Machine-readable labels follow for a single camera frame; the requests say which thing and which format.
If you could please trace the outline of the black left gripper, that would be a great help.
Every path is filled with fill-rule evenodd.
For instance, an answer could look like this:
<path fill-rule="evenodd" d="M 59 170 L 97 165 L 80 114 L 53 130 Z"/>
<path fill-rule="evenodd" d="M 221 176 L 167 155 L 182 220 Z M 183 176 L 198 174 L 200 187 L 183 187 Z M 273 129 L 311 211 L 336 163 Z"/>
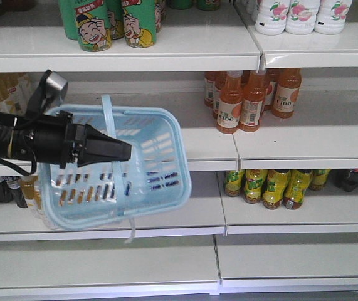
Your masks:
<path fill-rule="evenodd" d="M 57 164 L 62 169 L 131 158 L 132 146 L 109 137 L 91 125 L 75 124 L 73 115 L 41 115 L 35 120 L 18 117 L 13 127 L 9 157 L 17 160 Z"/>

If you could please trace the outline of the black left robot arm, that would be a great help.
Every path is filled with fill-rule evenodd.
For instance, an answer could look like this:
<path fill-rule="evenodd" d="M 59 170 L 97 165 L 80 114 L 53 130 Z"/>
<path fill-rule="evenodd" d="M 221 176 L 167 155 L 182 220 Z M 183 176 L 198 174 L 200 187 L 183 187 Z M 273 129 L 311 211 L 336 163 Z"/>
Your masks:
<path fill-rule="evenodd" d="M 77 166 L 128 161 L 132 146 L 89 124 L 73 123 L 73 115 L 25 117 L 0 112 L 0 159 Z"/>

